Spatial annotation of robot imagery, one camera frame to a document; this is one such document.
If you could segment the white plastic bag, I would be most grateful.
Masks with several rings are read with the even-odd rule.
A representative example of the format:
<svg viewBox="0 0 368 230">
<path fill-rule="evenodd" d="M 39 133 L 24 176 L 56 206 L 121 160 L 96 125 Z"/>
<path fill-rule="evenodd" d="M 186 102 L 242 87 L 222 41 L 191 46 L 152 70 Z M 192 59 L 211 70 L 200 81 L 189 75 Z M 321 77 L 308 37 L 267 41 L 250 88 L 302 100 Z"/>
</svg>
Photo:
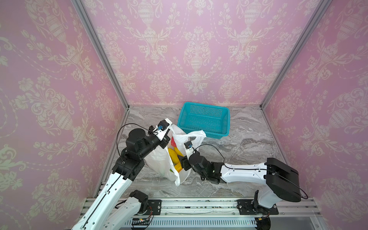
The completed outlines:
<svg viewBox="0 0 368 230">
<path fill-rule="evenodd" d="M 194 148 L 199 147 L 203 140 L 207 137 L 204 131 L 193 131 L 186 134 L 182 129 L 180 129 L 175 124 L 172 124 L 172 127 L 168 133 L 169 138 L 174 138 L 177 148 L 179 151 L 186 156 L 184 143 L 191 140 Z M 182 182 L 184 182 L 191 173 L 191 169 L 188 171 L 181 170 L 177 172 L 174 164 L 170 158 L 168 149 L 174 147 L 171 146 L 171 142 L 162 149 L 160 146 L 157 147 L 153 152 L 151 152 L 146 158 L 145 162 L 147 165 L 157 172 L 160 176 L 167 178 L 171 181 L 174 181 L 176 186 L 179 186 Z"/>
</svg>

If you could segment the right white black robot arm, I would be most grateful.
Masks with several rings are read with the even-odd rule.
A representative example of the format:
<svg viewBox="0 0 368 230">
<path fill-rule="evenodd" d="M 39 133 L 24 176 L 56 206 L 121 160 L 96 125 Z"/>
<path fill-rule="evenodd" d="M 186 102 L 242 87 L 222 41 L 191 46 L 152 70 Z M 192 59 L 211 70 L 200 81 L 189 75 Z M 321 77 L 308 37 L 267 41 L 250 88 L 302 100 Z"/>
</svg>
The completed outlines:
<svg viewBox="0 0 368 230">
<path fill-rule="evenodd" d="M 194 150 L 178 159 L 183 170 L 192 169 L 201 180 L 216 185 L 235 182 L 263 185 L 251 202 L 251 209 L 256 214 L 269 214 L 280 201 L 298 203 L 302 200 L 298 171 L 276 158 L 267 158 L 265 163 L 253 165 L 233 165 L 210 162 Z"/>
</svg>

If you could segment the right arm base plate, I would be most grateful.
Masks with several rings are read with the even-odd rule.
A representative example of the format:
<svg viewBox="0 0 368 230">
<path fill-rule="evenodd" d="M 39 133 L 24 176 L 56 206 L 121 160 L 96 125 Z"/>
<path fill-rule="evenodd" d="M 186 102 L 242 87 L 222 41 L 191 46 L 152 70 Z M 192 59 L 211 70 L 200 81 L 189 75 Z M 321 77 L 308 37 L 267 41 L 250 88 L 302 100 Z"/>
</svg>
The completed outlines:
<svg viewBox="0 0 368 230">
<path fill-rule="evenodd" d="M 261 206 L 255 208 L 252 199 L 238 199 L 236 208 L 240 215 L 278 215 L 279 211 L 277 206 L 274 205 L 270 209 L 263 208 Z"/>
</svg>

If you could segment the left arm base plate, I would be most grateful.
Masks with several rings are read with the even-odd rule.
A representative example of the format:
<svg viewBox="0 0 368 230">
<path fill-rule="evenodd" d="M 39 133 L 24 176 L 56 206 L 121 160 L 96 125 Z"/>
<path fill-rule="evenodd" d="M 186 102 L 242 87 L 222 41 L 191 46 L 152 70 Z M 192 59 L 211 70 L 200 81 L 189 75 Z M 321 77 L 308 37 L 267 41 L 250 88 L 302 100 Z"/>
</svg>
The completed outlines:
<svg viewBox="0 0 368 230">
<path fill-rule="evenodd" d="M 134 197 L 128 198 L 118 209 L 119 213 L 126 216 L 134 215 L 160 215 L 162 200 L 149 199 L 148 201 L 139 201 Z"/>
</svg>

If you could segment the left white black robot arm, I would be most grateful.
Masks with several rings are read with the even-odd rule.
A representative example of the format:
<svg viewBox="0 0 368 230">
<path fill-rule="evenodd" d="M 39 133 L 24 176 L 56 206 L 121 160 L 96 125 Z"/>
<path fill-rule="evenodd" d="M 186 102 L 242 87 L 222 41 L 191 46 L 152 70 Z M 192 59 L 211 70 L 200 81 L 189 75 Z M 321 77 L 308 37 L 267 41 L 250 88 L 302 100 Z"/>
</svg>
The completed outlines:
<svg viewBox="0 0 368 230">
<path fill-rule="evenodd" d="M 130 131 L 126 147 L 116 161 L 104 188 L 74 230 L 119 230 L 123 224 L 147 209 L 148 196 L 138 190 L 131 193 L 123 206 L 114 210 L 122 194 L 131 186 L 145 165 L 144 159 L 157 147 L 165 148 L 170 129 L 158 126 L 146 132 L 141 128 Z"/>
</svg>

